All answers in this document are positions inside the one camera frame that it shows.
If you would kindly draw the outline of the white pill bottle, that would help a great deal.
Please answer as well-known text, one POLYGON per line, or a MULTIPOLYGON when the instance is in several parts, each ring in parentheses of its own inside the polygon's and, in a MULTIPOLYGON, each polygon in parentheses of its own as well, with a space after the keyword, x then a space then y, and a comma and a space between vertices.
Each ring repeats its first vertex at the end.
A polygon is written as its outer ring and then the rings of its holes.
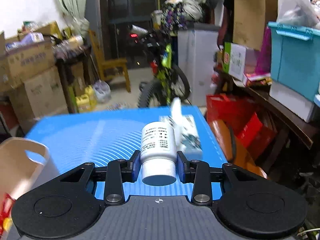
POLYGON ((176 181, 177 150, 170 124, 158 121, 144 126, 140 163, 144 184, 167 186, 176 181))

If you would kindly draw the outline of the beige plastic storage bin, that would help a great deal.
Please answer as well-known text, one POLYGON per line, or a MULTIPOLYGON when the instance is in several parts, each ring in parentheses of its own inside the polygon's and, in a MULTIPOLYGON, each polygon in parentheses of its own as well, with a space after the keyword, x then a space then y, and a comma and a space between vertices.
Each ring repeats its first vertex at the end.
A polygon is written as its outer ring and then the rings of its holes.
POLYGON ((1 143, 1 203, 6 196, 16 200, 59 174, 44 144, 18 137, 1 143))

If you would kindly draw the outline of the red silver ultraman figure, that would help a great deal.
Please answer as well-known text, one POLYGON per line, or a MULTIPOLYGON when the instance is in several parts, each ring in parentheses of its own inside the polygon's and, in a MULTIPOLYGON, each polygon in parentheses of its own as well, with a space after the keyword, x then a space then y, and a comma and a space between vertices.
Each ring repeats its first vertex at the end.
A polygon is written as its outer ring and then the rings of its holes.
POLYGON ((3 199, 1 200, 1 230, 5 229, 5 223, 8 222, 10 218, 11 210, 15 199, 10 196, 10 194, 5 193, 3 199))

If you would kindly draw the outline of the yellow toy with red dial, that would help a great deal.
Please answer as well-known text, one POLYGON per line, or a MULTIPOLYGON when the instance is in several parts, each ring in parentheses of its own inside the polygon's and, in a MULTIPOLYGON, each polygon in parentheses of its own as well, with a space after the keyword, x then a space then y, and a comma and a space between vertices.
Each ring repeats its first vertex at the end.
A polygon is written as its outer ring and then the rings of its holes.
POLYGON ((5 232, 8 232, 12 226, 12 218, 11 217, 5 217, 1 218, 0 222, 0 236, 3 236, 5 232))

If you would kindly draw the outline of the white tissue box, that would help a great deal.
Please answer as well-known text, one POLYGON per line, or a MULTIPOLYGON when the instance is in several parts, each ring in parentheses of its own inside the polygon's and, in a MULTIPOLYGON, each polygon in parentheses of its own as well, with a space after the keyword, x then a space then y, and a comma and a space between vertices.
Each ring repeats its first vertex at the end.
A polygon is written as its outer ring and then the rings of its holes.
POLYGON ((202 159, 202 147, 194 117, 182 114, 180 98, 174 98, 169 116, 160 116, 161 122, 168 123, 174 130, 176 150, 183 152, 188 160, 202 159))

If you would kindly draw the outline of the orange paper bag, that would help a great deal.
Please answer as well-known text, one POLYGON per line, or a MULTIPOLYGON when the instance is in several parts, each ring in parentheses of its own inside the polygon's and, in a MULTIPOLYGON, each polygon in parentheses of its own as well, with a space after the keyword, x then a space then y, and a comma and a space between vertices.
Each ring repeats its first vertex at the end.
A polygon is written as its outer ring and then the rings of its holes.
POLYGON ((234 135, 234 132, 230 127, 228 127, 222 120, 211 121, 209 126, 228 163, 239 166, 267 179, 267 174, 262 168, 255 164, 249 152, 234 135))

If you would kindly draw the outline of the blue silicone baking mat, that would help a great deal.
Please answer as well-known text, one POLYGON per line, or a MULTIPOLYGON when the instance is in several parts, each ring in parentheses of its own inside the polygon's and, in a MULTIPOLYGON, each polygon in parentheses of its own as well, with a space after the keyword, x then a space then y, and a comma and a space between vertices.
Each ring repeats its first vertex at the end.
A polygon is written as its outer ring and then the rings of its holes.
MULTIPOLYGON (((209 125, 195 106, 183 106, 182 114, 192 115, 202 146, 202 160, 211 167, 221 167, 226 159, 209 125)), ((57 115, 41 119, 25 136, 47 146, 60 174, 82 163, 107 166, 114 159, 129 159, 140 149, 142 128, 160 116, 170 115, 169 107, 135 108, 82 114, 57 115)), ((144 196, 191 197, 193 184, 182 184, 177 177, 167 186, 149 186, 141 180, 124 183, 124 193, 144 196)))

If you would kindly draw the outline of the red gift bag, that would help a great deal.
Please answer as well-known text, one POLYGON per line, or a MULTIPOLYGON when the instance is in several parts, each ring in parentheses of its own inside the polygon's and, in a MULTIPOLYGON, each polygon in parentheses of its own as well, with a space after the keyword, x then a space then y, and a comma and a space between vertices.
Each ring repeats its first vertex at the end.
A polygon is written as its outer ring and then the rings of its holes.
POLYGON ((277 134, 272 117, 249 97, 228 94, 206 96, 207 120, 222 120, 253 160, 257 160, 277 134))

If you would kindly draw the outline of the yellow oil jug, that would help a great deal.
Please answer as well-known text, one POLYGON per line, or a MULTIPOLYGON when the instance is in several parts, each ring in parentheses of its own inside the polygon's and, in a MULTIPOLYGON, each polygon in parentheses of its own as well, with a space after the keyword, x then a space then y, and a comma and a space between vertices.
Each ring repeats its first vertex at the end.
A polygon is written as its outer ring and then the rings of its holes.
POLYGON ((76 106, 79 113, 91 112, 97 105, 97 97, 92 86, 85 88, 85 93, 76 96, 76 106))

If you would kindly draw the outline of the green black bicycle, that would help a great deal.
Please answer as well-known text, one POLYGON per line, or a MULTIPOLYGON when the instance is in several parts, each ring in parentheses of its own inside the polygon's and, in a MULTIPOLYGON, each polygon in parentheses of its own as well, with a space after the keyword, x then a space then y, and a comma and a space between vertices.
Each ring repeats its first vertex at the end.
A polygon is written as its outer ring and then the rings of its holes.
POLYGON ((171 36, 164 30, 129 25, 131 38, 140 45, 152 70, 153 79, 139 84, 138 108, 162 107, 174 98, 185 101, 190 95, 189 81, 174 63, 171 36))

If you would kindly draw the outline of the dark wooden side table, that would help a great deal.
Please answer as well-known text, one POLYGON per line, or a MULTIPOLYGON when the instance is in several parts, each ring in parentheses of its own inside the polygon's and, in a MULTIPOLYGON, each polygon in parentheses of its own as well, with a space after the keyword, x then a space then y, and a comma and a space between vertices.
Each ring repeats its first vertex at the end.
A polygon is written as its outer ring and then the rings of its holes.
POLYGON ((305 122, 287 107, 269 96, 269 86, 239 87, 232 77, 215 68, 223 81, 229 83, 227 92, 234 95, 250 96, 260 107, 267 109, 277 117, 287 133, 304 145, 310 152, 319 154, 319 107, 315 107, 313 118, 305 122))

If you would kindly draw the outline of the wooden chair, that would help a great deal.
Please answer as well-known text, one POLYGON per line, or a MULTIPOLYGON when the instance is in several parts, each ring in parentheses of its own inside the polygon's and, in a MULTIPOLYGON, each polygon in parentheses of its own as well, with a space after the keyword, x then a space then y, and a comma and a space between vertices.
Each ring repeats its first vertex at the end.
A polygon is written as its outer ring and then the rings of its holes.
POLYGON ((95 31, 88 30, 91 46, 97 62, 98 74, 102 81, 111 81, 115 77, 122 76, 125 78, 125 88, 131 93, 131 83, 127 69, 127 59, 109 59, 106 60, 102 51, 102 47, 98 41, 95 31))

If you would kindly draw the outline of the lower cardboard box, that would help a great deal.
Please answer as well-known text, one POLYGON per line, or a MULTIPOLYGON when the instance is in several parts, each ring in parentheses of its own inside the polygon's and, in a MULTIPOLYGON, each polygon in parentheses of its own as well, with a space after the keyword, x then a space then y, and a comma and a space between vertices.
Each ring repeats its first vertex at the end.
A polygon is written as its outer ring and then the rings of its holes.
POLYGON ((59 72, 52 67, 9 92, 9 99, 24 133, 43 117, 67 114, 59 72))

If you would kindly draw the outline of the green white product box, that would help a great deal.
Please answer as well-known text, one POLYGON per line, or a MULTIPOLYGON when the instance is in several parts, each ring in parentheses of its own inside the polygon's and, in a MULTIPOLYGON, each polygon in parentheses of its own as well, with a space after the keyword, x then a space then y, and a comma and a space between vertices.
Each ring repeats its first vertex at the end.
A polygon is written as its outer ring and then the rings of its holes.
POLYGON ((247 48, 225 42, 222 69, 233 78, 242 81, 244 77, 247 48))

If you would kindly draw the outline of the white refrigerator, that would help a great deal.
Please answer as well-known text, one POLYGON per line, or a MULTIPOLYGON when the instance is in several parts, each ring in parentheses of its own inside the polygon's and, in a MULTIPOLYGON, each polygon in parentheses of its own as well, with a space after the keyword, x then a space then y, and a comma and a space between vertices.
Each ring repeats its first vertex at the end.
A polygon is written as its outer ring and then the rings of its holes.
POLYGON ((217 37, 220 27, 194 23, 178 31, 178 66, 190 85, 188 100, 192 105, 206 105, 206 95, 212 94, 210 84, 216 64, 217 37))

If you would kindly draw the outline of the upper cardboard box open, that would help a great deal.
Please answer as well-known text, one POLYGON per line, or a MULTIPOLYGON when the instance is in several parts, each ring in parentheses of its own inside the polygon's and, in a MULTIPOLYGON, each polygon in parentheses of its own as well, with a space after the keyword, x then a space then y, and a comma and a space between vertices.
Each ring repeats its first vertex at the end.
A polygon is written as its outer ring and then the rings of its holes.
POLYGON ((55 64, 53 42, 61 38, 57 22, 53 21, 33 32, 6 39, 1 32, 1 92, 20 86, 29 78, 55 64))

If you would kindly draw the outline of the teal plastic storage crate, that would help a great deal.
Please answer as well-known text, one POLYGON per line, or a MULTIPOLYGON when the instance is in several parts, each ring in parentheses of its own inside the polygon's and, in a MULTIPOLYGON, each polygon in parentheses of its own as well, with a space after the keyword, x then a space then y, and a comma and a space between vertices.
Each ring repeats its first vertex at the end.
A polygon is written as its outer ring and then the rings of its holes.
POLYGON ((271 78, 313 101, 319 88, 319 30, 268 22, 271 78))

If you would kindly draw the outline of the tall brown cardboard box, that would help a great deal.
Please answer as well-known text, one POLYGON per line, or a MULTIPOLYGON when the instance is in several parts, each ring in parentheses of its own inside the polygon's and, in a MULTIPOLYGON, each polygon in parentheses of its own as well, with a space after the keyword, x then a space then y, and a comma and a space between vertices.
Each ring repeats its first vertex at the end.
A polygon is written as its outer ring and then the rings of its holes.
POLYGON ((277 19, 278 0, 234 0, 233 43, 260 50, 268 22, 277 19))

